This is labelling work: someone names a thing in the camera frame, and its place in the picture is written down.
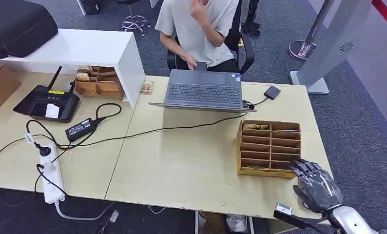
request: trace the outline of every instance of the power strip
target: power strip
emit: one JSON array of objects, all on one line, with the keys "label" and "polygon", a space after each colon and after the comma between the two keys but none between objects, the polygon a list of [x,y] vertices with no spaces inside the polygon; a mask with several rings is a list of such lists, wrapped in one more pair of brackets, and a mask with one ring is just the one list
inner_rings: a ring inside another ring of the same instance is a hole
[{"label": "power strip", "polygon": [[[54,143],[45,145],[44,147],[49,147],[51,149],[51,153],[48,156],[41,156],[39,154],[40,164],[44,166],[44,169],[42,169],[43,175],[64,190],[63,179],[61,178],[60,163],[58,162],[58,159],[52,163],[52,161],[58,156],[57,147]],[[57,200],[64,201],[65,194],[62,191],[49,183],[43,177],[42,181],[44,200],[47,203],[53,204]]]}]

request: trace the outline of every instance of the white shelf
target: white shelf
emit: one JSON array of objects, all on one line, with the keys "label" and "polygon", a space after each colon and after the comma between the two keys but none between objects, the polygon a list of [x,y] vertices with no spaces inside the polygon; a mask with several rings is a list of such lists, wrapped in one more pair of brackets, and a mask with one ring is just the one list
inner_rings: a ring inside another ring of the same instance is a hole
[{"label": "white shelf", "polygon": [[125,91],[124,101],[135,107],[145,72],[133,32],[59,29],[58,34],[25,58],[5,58],[12,70],[75,74],[78,65],[114,67]]}]

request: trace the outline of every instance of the cardboard organizer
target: cardboard organizer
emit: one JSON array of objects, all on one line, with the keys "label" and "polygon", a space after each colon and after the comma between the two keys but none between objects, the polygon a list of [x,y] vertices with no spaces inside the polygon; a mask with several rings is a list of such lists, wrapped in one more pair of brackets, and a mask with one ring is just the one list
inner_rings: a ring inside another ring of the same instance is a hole
[{"label": "cardboard organizer", "polygon": [[238,175],[294,178],[290,162],[301,158],[300,124],[244,120],[237,134]]},{"label": "cardboard organizer", "polygon": [[[79,76],[86,73],[86,78]],[[76,91],[85,97],[117,98],[123,100],[125,92],[113,67],[80,66],[76,77]]]}]

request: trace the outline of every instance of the laptop touchpad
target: laptop touchpad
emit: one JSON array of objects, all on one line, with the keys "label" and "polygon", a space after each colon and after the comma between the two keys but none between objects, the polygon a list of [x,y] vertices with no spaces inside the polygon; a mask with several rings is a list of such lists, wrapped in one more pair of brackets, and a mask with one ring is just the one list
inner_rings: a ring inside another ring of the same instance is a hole
[{"label": "laptop touchpad", "polygon": [[225,85],[225,74],[202,73],[201,84],[218,84]]}]

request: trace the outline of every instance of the laptop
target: laptop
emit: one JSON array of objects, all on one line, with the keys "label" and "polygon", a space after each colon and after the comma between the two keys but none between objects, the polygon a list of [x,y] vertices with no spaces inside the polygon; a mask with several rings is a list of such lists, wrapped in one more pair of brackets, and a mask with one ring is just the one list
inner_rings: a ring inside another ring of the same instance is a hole
[{"label": "laptop", "polygon": [[171,71],[164,103],[153,106],[221,112],[255,112],[243,107],[239,73]]}]

